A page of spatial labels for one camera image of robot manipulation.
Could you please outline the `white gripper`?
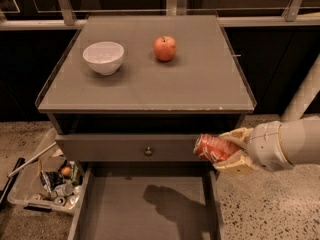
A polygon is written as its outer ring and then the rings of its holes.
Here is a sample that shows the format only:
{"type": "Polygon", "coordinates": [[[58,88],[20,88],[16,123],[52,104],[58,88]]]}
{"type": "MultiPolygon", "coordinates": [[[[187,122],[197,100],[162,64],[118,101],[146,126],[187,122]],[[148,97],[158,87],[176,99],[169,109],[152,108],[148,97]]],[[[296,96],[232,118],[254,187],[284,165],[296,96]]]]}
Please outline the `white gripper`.
{"type": "Polygon", "coordinates": [[[220,173],[234,175],[255,173],[260,168],[269,172],[291,170],[293,164],[281,147],[280,126],[279,121],[273,121],[259,124],[254,129],[241,127],[220,134],[219,139],[247,148],[248,154],[237,151],[226,161],[214,163],[214,168],[220,173]]]}

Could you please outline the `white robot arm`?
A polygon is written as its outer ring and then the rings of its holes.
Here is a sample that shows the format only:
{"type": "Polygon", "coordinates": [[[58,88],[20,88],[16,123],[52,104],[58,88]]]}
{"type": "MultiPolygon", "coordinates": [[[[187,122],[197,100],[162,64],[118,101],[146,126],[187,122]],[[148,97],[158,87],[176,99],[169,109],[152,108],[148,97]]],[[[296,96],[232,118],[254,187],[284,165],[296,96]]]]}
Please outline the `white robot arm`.
{"type": "Polygon", "coordinates": [[[242,127],[218,138],[240,147],[226,161],[214,164],[216,170],[224,173],[278,172],[291,170],[296,165],[320,163],[320,119],[317,116],[242,127]]]}

